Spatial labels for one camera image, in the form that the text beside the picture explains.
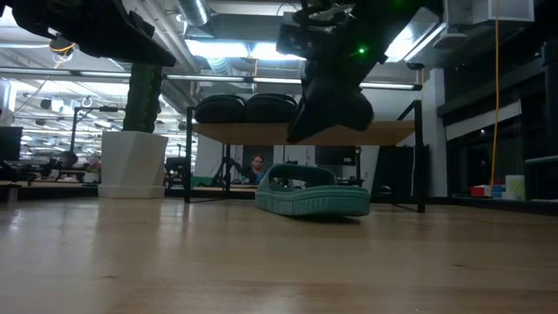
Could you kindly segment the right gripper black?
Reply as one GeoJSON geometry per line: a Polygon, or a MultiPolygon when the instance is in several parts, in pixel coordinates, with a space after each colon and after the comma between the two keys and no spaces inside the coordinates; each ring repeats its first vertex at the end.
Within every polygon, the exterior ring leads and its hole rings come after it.
{"type": "MultiPolygon", "coordinates": [[[[389,45],[419,11],[419,0],[301,0],[301,31],[321,31],[316,46],[319,59],[365,59],[384,63],[389,45]]],[[[353,88],[330,73],[319,73],[317,61],[306,61],[301,76],[302,97],[288,128],[288,143],[298,143],[338,123],[337,111],[353,88]]],[[[344,126],[364,131],[374,118],[362,93],[350,96],[344,108],[344,126]]]]}

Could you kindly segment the black rubber slide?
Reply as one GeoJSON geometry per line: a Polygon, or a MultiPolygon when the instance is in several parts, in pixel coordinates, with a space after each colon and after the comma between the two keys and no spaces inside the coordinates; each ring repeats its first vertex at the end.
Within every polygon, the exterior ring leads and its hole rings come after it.
{"type": "Polygon", "coordinates": [[[194,109],[202,123],[238,123],[245,120],[245,100],[234,94],[218,94],[203,99],[194,109]]]}
{"type": "Polygon", "coordinates": [[[258,93],[245,104],[245,121],[286,123],[295,115],[297,102],[288,95],[258,93]]]}

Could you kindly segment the green rubber slide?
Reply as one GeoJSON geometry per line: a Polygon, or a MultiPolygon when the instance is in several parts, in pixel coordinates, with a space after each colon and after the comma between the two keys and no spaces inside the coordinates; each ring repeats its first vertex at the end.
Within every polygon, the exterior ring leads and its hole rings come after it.
{"type": "Polygon", "coordinates": [[[329,169],[291,163],[268,169],[255,191],[259,209],[286,216],[366,216],[370,198],[364,188],[339,184],[329,169]]]}
{"type": "Polygon", "coordinates": [[[62,37],[97,58],[173,66],[175,56],[154,39],[155,28],[122,0],[0,0],[17,25],[49,39],[62,37]]]}

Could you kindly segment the person behind shelf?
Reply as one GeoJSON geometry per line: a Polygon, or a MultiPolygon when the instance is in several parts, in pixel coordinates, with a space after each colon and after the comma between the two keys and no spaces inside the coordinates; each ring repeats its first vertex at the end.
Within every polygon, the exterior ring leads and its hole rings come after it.
{"type": "Polygon", "coordinates": [[[264,158],[258,154],[252,158],[251,168],[248,171],[248,182],[250,184],[258,184],[265,175],[264,158]]]}

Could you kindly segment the black background monitor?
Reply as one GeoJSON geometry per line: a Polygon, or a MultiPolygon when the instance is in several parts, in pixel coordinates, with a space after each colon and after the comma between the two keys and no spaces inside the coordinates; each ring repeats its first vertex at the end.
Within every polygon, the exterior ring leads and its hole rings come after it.
{"type": "Polygon", "coordinates": [[[318,165],[355,166],[355,146],[316,146],[315,159],[318,165]]]}

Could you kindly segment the black background cabinet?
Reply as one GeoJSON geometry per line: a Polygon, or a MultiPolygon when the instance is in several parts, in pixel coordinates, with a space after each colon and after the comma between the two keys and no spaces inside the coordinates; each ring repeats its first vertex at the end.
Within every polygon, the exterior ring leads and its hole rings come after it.
{"type": "Polygon", "coordinates": [[[419,175],[417,165],[415,147],[380,147],[371,193],[382,195],[389,188],[392,196],[417,196],[423,186],[429,194],[431,180],[419,175]]]}

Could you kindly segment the long tube light bar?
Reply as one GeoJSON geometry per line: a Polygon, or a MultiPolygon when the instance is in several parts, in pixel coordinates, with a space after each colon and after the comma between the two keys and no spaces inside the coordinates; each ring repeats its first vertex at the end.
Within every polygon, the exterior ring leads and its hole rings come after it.
{"type": "MultiPolygon", "coordinates": [[[[82,71],[82,70],[60,70],[45,68],[19,68],[0,66],[0,76],[16,77],[23,76],[29,78],[58,78],[70,80],[71,78],[92,79],[98,81],[101,79],[129,79],[130,73],[127,72],[98,72],[98,71],[82,71]]],[[[218,76],[218,75],[201,75],[201,74],[164,74],[163,79],[177,81],[193,81],[193,82],[220,82],[220,83],[248,83],[248,84],[276,84],[276,85],[300,85],[301,79],[298,78],[267,78],[267,77],[247,77],[247,76],[218,76]]],[[[374,90],[394,90],[394,91],[420,91],[422,85],[419,84],[402,84],[388,82],[363,82],[360,84],[363,89],[374,90]]]]}

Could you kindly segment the white and green container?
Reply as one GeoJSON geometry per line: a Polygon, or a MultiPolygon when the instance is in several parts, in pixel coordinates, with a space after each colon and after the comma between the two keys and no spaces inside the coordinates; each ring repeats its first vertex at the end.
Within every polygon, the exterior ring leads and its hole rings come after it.
{"type": "Polygon", "coordinates": [[[510,200],[526,200],[526,185],[525,177],[523,175],[507,175],[505,181],[506,193],[510,200]]]}

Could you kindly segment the white hexagonal plant pot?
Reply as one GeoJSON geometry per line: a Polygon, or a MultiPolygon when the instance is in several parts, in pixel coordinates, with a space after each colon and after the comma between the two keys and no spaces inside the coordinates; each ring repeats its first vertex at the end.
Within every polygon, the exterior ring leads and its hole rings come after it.
{"type": "Polygon", "coordinates": [[[99,196],[162,198],[167,142],[167,137],[152,133],[103,132],[99,196]]]}

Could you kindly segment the distant seated person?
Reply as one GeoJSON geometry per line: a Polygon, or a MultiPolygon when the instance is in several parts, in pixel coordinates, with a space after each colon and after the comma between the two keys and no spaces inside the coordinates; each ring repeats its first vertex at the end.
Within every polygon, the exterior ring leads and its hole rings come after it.
{"type": "Polygon", "coordinates": [[[60,154],[58,159],[59,169],[72,169],[78,162],[78,156],[72,151],[64,151],[60,154]]]}

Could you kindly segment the round black ceiling device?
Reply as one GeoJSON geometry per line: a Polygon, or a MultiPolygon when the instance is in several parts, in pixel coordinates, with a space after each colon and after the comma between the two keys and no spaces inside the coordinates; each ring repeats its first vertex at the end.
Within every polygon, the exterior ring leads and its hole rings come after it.
{"type": "Polygon", "coordinates": [[[57,36],[49,43],[49,49],[59,56],[71,56],[74,49],[76,48],[76,44],[61,37],[57,36]]]}

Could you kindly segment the dark monitor at desk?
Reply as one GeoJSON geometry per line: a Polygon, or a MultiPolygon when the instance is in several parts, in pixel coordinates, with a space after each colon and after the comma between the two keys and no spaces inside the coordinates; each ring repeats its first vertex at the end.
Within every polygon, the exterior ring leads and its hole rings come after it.
{"type": "Polygon", "coordinates": [[[22,136],[20,126],[0,126],[0,160],[19,160],[22,136]]]}

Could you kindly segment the wooden shelf black metal frame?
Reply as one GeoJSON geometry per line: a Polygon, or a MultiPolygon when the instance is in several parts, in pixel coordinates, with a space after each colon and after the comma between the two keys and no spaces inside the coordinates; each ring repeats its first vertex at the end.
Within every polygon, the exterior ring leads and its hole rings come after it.
{"type": "MultiPolygon", "coordinates": [[[[232,145],[282,146],[286,147],[287,123],[222,123],[193,124],[194,109],[187,109],[186,159],[192,160],[193,135],[198,134],[217,140],[225,146],[225,156],[230,156],[232,145]]],[[[425,144],[423,137],[422,102],[414,100],[394,121],[372,122],[367,129],[358,132],[345,126],[333,126],[300,142],[303,146],[396,146],[414,136],[414,177],[421,182],[413,189],[409,198],[372,197],[372,202],[390,204],[415,204],[419,213],[426,211],[425,190],[425,144]]]]}

